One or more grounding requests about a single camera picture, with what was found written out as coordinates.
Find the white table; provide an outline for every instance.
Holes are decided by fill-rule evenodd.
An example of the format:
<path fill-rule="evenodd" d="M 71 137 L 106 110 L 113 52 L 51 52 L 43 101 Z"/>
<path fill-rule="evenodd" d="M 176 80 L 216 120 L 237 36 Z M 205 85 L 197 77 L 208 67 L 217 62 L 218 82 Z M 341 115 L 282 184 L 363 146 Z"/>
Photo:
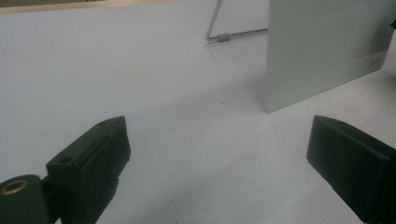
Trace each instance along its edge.
<path fill-rule="evenodd" d="M 132 159 L 98 223 L 361 223 L 305 153 L 314 115 L 396 147 L 396 46 L 387 69 L 267 114 L 266 35 L 207 45 L 215 2 L 1 15 L 0 181 L 44 177 L 123 115 Z"/>

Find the metal stand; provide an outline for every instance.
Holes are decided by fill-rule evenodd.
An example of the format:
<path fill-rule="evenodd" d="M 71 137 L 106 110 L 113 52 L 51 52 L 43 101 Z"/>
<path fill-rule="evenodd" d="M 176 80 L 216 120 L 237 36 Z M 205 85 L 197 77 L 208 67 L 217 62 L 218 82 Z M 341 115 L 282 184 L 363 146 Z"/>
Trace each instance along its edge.
<path fill-rule="evenodd" d="M 206 33 L 207 41 L 227 42 L 232 39 L 242 38 L 242 37 L 246 37 L 246 36 L 261 35 L 261 34 L 264 34 L 266 31 L 268 31 L 268 28 L 265 28 L 265 29 L 260 29 L 260 30 L 246 31 L 246 32 L 242 32 L 242 33 L 221 34 L 221 35 L 217 35 L 217 36 L 210 36 L 212 33 L 212 30 L 213 30 L 213 26 L 215 25 L 216 18 L 219 15 L 221 4 L 222 4 L 222 0 L 218 0 L 218 2 L 216 3 L 215 11 L 213 13 L 212 20 L 210 22 L 209 28 L 207 29 L 207 33 Z"/>

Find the gray panel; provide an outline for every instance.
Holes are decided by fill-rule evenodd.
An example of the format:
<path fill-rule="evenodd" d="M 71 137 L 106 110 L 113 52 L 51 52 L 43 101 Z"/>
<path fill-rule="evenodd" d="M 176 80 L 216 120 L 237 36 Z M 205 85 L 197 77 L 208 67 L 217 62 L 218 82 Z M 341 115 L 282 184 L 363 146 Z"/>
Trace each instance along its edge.
<path fill-rule="evenodd" d="M 272 112 L 381 68 L 395 0 L 271 0 L 265 110 Z"/>

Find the white surface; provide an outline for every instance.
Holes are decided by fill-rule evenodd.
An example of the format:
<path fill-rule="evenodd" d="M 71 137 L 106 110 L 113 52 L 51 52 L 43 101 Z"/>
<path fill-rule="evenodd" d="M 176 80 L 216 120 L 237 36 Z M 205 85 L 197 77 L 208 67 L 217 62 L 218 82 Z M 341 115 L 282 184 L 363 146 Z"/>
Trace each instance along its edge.
<path fill-rule="evenodd" d="M 264 107 L 275 111 L 380 69 L 396 18 L 389 0 L 274 0 Z"/>
<path fill-rule="evenodd" d="M 92 125 L 124 115 L 132 160 L 100 224 L 361 223 L 306 162 L 312 118 L 396 147 L 395 78 L 267 114 L 266 35 L 207 45 L 214 4 L 0 16 L 0 180 L 44 177 Z"/>

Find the black plastic part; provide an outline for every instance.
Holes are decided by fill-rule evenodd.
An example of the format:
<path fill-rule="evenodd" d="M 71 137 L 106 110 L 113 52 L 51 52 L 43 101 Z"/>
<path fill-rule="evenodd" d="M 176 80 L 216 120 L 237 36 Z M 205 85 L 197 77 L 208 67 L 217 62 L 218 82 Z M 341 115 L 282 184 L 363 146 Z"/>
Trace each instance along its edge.
<path fill-rule="evenodd" d="M 396 150 L 336 119 L 315 116 L 309 163 L 365 223 L 396 223 Z"/>
<path fill-rule="evenodd" d="M 47 164 L 63 224 L 95 223 L 113 198 L 131 148 L 124 117 L 105 120 Z"/>
<path fill-rule="evenodd" d="M 396 30 L 396 21 L 393 22 L 393 24 L 390 25 L 393 29 Z"/>
<path fill-rule="evenodd" d="M 49 211 L 41 180 L 36 175 L 22 175 L 0 185 L 1 224 L 48 224 Z"/>

